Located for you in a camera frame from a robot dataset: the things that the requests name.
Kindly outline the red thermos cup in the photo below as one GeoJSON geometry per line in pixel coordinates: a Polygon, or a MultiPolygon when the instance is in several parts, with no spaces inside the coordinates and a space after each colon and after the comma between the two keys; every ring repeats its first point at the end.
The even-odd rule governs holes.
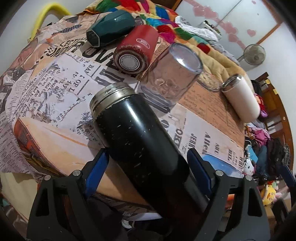
{"type": "Polygon", "coordinates": [[[115,49],[114,64],[127,74],[144,72],[151,63],[157,42],[158,32],[155,28],[136,26],[115,49]]]}

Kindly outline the wooden bed headboard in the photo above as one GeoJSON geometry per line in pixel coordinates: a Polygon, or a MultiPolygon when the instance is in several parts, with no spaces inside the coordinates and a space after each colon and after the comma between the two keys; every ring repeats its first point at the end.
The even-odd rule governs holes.
{"type": "Polygon", "coordinates": [[[287,144],[289,146],[289,163],[290,170],[292,170],[294,163],[293,138],[284,105],[267,72],[260,75],[255,81],[260,84],[263,103],[268,114],[264,123],[271,137],[279,138],[283,145],[287,144]]]}

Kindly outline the white suitcase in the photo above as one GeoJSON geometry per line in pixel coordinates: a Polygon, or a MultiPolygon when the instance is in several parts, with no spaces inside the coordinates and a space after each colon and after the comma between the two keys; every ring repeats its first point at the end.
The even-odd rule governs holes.
{"type": "Polygon", "coordinates": [[[201,24],[198,25],[198,27],[211,30],[219,40],[222,38],[220,31],[213,24],[209,23],[207,20],[204,20],[203,22],[201,22],[201,24]]]}

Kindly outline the sliding wardrobe with hearts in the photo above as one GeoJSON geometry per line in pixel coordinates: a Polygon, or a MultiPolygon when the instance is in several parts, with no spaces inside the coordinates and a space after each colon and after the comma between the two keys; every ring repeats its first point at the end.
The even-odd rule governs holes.
{"type": "Polygon", "coordinates": [[[221,34],[224,47],[245,49],[260,44],[282,23],[282,17],[267,1],[180,1],[176,12],[193,26],[203,21],[221,34]]]}

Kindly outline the white standing fan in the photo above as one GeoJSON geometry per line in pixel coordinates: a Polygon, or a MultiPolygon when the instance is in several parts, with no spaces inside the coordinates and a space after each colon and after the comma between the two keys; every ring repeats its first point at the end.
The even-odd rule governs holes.
{"type": "Polygon", "coordinates": [[[265,49],[259,44],[250,44],[244,49],[243,55],[238,58],[238,61],[244,60],[249,65],[258,66],[261,65],[265,59],[265,49]]]}

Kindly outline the black thermos bottle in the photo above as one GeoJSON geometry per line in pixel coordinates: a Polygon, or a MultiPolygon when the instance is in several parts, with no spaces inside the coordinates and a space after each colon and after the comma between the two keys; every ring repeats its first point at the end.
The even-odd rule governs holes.
{"type": "Polygon", "coordinates": [[[162,217],[199,220],[207,201],[145,99],[119,82],[97,92],[89,107],[100,139],[140,196],[162,217]]]}

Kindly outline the dark green faceted cup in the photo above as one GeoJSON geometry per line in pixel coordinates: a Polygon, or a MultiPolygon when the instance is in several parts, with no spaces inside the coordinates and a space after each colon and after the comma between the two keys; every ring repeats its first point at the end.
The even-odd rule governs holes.
{"type": "Polygon", "coordinates": [[[130,33],[135,28],[135,19],[124,10],[114,11],[94,23],[87,31],[86,38],[94,48],[109,45],[130,33]]]}

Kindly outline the yellow plush toy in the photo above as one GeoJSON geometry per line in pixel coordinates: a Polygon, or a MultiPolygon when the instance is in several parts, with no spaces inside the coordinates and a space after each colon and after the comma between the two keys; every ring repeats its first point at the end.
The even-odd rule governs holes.
{"type": "Polygon", "coordinates": [[[271,205],[272,203],[277,201],[276,198],[276,190],[272,185],[265,185],[264,189],[260,192],[262,203],[264,206],[271,205]]]}

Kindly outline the colourful patchwork quilt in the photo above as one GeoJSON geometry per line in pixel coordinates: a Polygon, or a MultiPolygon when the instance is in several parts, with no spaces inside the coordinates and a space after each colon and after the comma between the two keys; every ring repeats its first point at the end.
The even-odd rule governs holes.
{"type": "Polygon", "coordinates": [[[101,14],[117,10],[128,11],[133,17],[141,17],[143,22],[158,31],[167,43],[181,43],[191,48],[201,59],[204,70],[214,75],[220,82],[226,81],[234,74],[240,74],[251,90],[254,90],[247,73],[232,60],[211,47],[206,40],[191,34],[175,23],[177,13],[153,3],[152,1],[94,1],[85,11],[90,14],[101,14]]]}

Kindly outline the white cylindrical cup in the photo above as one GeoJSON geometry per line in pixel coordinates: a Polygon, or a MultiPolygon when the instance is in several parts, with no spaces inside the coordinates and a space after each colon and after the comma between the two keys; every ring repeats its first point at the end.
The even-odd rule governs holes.
{"type": "Polygon", "coordinates": [[[259,117],[259,104],[242,75],[234,74],[230,76],[222,84],[221,91],[226,96],[242,122],[250,123],[259,117]]]}

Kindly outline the clear glass cup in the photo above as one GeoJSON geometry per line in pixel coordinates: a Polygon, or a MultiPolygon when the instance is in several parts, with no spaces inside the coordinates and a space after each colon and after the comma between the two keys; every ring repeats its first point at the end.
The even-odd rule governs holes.
{"type": "Polygon", "coordinates": [[[173,43],[148,68],[140,81],[145,97],[161,107],[174,106],[203,72],[203,63],[188,46],[173,43]]]}

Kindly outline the white grey crumpled cloth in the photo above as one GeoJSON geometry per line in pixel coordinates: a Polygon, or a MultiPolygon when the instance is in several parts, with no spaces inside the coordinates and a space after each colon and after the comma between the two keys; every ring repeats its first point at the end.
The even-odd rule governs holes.
{"type": "Polygon", "coordinates": [[[218,42],[217,36],[206,28],[197,28],[190,25],[182,16],[175,17],[175,23],[184,31],[203,38],[206,41],[218,42]]]}

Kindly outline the white dog plush toy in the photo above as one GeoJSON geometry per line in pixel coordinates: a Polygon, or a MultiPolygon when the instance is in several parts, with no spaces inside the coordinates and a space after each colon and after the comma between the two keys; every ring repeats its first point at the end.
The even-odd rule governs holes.
{"type": "Polygon", "coordinates": [[[255,164],[250,158],[244,158],[243,174],[252,176],[255,173],[255,164]]]}

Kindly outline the newspaper print tablecloth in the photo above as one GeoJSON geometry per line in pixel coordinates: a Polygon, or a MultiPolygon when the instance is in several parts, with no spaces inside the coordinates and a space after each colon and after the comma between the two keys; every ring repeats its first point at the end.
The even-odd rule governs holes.
{"type": "MultiPolygon", "coordinates": [[[[1,77],[1,171],[40,180],[46,172],[70,174],[94,157],[102,144],[92,127],[89,104],[106,85],[138,81],[112,69],[112,50],[86,57],[86,30],[102,14],[66,16],[45,27],[22,51],[23,63],[1,77]]],[[[234,142],[197,107],[223,110],[234,124],[224,96],[194,84],[172,108],[151,108],[182,154],[195,148],[241,171],[244,137],[234,142]]]]}

